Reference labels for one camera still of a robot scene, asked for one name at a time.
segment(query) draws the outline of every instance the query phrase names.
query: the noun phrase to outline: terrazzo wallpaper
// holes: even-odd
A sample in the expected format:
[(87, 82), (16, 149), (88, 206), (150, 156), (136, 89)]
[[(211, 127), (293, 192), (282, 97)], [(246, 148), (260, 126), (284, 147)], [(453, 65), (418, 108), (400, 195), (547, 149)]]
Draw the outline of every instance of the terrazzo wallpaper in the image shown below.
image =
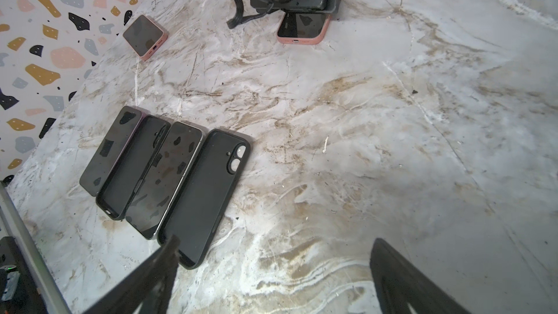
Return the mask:
[(0, 180), (9, 183), (142, 0), (0, 0)]

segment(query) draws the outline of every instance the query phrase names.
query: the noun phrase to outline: marble surface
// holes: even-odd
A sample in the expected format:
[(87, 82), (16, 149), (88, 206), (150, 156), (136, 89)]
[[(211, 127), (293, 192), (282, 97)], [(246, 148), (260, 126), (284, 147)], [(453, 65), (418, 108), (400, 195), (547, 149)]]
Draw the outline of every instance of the marble surface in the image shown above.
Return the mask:
[(9, 186), (72, 311), (158, 247), (78, 184), (126, 104), (255, 140), (171, 313), (379, 313), (378, 237), (474, 313), (558, 310), (558, 31), (502, 0), (343, 0), (281, 45), (280, 13), (230, 31), (232, 5), (145, 0), (168, 41), (143, 63), (116, 39)]

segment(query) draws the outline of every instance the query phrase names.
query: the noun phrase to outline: phone screen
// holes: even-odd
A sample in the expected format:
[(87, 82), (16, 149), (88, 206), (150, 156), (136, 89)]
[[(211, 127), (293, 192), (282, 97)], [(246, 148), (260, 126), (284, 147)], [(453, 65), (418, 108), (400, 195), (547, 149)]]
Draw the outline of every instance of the phone screen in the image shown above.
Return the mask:
[(142, 118), (141, 111), (122, 108), (79, 180), (89, 194), (97, 196)]
[(139, 123), (115, 169), (97, 195), (97, 205), (114, 219), (122, 219), (130, 199), (158, 152), (170, 124), (148, 115)]
[(327, 18), (327, 14), (286, 13), (277, 35), (281, 38), (316, 38)]
[(126, 212), (126, 220), (146, 239), (156, 233), (164, 212), (189, 171), (202, 137), (199, 129), (181, 122), (172, 124)]
[(159, 41), (163, 31), (149, 21), (147, 17), (140, 15), (123, 35), (138, 55), (143, 56)]

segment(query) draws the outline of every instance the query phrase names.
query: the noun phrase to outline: black smartphone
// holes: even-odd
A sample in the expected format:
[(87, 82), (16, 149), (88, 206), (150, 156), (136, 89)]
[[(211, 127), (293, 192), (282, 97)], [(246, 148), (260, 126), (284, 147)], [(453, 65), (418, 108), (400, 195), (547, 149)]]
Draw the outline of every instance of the black smartphone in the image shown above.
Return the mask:
[(89, 194), (97, 196), (144, 117), (145, 113), (128, 106), (124, 106), (118, 113), (115, 122), (110, 126), (101, 145), (79, 179), (79, 184)]
[(286, 13), (277, 30), (282, 44), (316, 45), (325, 37), (331, 15)]
[(190, 171), (201, 147), (203, 132), (183, 124), (172, 124), (142, 185), (126, 211), (126, 220), (146, 239), (157, 234), (164, 214)]
[(201, 264), (250, 154), (242, 137), (212, 130), (184, 185), (169, 208), (158, 242), (178, 236), (180, 264)]
[(97, 205), (113, 220), (124, 218), (130, 200), (142, 184), (171, 126), (152, 115), (147, 115), (139, 124), (96, 198)]

